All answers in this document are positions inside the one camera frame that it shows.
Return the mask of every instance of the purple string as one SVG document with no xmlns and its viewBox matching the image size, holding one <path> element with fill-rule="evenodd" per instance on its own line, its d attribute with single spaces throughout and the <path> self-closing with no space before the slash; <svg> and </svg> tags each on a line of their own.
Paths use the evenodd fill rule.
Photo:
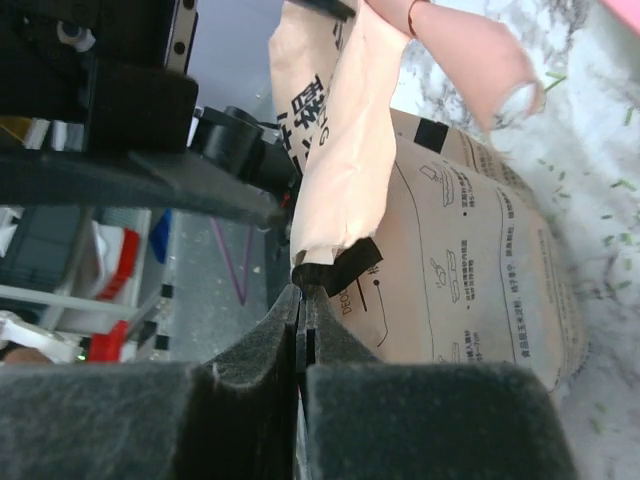
<svg viewBox="0 0 640 480">
<path fill-rule="evenodd" d="M 249 231 L 247 232 L 247 242 L 244 247 L 244 261 L 242 264 L 242 285 L 240 285 L 238 277 L 236 276 L 236 269 L 233 268 L 233 261 L 231 260 L 231 253 L 229 253 L 229 247 L 227 246 L 227 242 L 225 242 L 224 240 L 224 234 L 222 233 L 222 228 L 220 227 L 218 220 L 216 220 L 215 218 L 211 218 L 211 226 L 213 227 L 213 233 L 216 236 L 216 240 L 218 241 L 220 254 L 222 255 L 222 259 L 227 266 L 229 277 L 231 278 L 231 283 L 233 283 L 233 288 L 236 291 L 238 302 L 240 302 L 240 305 L 244 306 L 247 301 L 247 290 L 249 287 L 249 257 L 251 255 L 253 227 L 250 226 Z"/>
</svg>

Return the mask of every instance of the black stripe on bag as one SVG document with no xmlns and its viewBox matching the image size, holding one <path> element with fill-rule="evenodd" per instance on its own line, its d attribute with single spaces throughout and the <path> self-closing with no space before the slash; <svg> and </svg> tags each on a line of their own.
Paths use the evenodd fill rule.
<svg viewBox="0 0 640 480">
<path fill-rule="evenodd" d="M 360 275 L 382 260 L 371 238 L 358 240 L 336 258 L 333 265 L 303 263 L 291 272 L 291 281 L 303 292 L 307 286 L 321 286 L 333 297 L 355 282 Z"/>
<path fill-rule="evenodd" d="M 444 123 L 421 118 L 413 141 L 432 152 L 440 153 L 448 131 L 449 127 Z"/>
</svg>

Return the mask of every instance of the white bag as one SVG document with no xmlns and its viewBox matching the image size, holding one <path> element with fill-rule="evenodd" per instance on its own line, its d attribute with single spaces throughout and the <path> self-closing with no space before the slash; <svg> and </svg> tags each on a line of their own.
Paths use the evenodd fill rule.
<svg viewBox="0 0 640 480">
<path fill-rule="evenodd" d="M 531 191 L 461 132 L 389 108 L 409 39 L 351 6 L 342 24 L 285 2 L 270 42 L 283 141 L 304 172 L 292 267 L 372 236 L 383 260 L 332 303 L 376 355 L 505 361 L 554 390 L 587 339 Z"/>
</svg>

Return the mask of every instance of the white marble surface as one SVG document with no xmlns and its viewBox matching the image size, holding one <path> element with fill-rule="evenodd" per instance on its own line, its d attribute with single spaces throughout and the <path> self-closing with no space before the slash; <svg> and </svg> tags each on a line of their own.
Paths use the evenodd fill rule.
<svg viewBox="0 0 640 480">
<path fill-rule="evenodd" d="M 640 472 L 640 39 L 595 0 L 435 3 L 506 23 L 546 85 L 554 81 L 549 72 L 566 76 L 548 91 L 542 113 L 499 127 L 491 139 L 536 192 L 565 251 L 590 327 L 590 356 L 561 411 L 577 463 L 587 480 L 635 479 Z M 442 70 L 417 44 L 405 54 L 393 106 L 478 133 Z"/>
</svg>

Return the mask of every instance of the peach-colored tube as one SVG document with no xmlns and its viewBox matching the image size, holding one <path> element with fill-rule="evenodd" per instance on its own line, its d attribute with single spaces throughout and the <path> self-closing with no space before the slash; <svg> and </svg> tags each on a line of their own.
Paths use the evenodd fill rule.
<svg viewBox="0 0 640 480">
<path fill-rule="evenodd" d="M 531 85 L 533 93 L 522 114 L 541 104 L 542 88 L 531 62 L 504 24 L 426 0 L 368 3 L 395 28 L 420 40 L 485 132 L 519 87 Z"/>
</svg>

